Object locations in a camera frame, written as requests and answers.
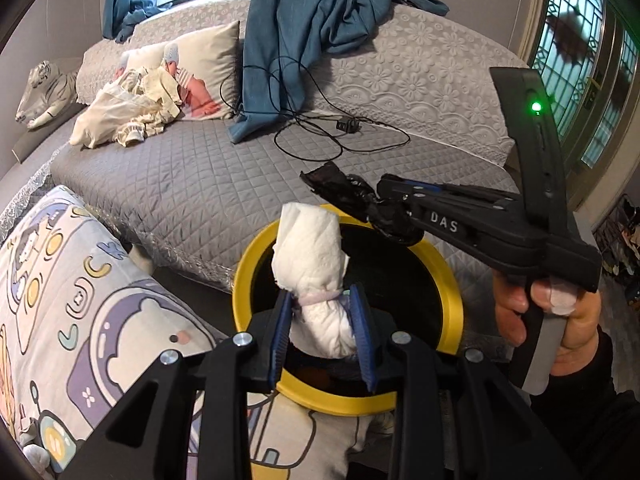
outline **door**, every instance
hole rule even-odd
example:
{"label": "door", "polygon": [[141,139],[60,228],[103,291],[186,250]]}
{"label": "door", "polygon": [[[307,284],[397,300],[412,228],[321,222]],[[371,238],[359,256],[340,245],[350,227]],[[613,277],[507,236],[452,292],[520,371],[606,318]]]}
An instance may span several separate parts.
{"label": "door", "polygon": [[632,84],[637,60],[606,0],[548,0],[530,65],[552,102],[571,208],[593,189],[624,134],[624,112],[638,98]]}

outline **knit hat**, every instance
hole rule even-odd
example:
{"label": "knit hat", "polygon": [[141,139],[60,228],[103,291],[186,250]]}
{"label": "knit hat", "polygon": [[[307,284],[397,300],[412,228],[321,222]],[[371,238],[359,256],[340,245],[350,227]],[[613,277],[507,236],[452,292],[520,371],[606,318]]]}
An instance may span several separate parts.
{"label": "knit hat", "polygon": [[129,62],[129,51],[126,50],[122,53],[122,56],[120,56],[120,60],[118,62],[118,68],[126,68],[128,62]]}
{"label": "knit hat", "polygon": [[176,65],[180,63],[180,56],[178,55],[178,45],[176,43],[169,43],[164,48],[164,60],[167,63],[171,63],[173,61]]}

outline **yellow rim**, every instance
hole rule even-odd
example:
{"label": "yellow rim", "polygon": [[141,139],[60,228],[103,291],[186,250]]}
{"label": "yellow rim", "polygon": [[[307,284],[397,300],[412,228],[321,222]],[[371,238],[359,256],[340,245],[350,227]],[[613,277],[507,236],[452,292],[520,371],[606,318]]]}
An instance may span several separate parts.
{"label": "yellow rim", "polygon": [[[322,207],[333,211],[340,217],[340,223],[366,226],[355,218],[343,213],[332,205]],[[265,251],[270,247],[278,234],[278,221],[265,227],[252,240],[238,263],[232,307],[236,330],[246,330],[251,321],[251,290],[254,279],[254,270],[260,264]],[[437,349],[447,354],[456,354],[460,340],[462,339],[463,310],[462,298],[456,279],[444,261],[444,258],[433,245],[422,240],[409,249],[418,257],[431,273],[436,284],[440,301],[442,303],[442,332]],[[394,392],[372,397],[342,397],[317,390],[286,370],[282,371],[277,390],[289,399],[305,406],[310,410],[316,410],[330,415],[358,416],[373,415],[375,413],[388,412],[396,406],[396,394]]]}

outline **white tiger toy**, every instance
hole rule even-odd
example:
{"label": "white tiger toy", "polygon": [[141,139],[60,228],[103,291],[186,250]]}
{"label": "white tiger toy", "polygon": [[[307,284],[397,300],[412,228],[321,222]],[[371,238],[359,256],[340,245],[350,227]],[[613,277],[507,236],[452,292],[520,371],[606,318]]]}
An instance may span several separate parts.
{"label": "white tiger toy", "polygon": [[27,121],[28,130],[48,123],[69,103],[76,101],[77,76],[78,70],[62,73],[55,63],[38,63],[29,72],[15,120],[19,123]]}

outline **baby photo pillow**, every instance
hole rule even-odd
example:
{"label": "baby photo pillow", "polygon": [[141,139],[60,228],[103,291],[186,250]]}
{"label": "baby photo pillow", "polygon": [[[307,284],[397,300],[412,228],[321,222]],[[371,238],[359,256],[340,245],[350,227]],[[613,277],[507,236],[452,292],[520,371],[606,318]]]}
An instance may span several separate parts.
{"label": "baby photo pillow", "polygon": [[178,82],[186,120],[227,119],[238,98],[236,58],[240,22],[203,28],[171,41],[122,54],[115,78],[132,68],[155,68],[164,61]]}

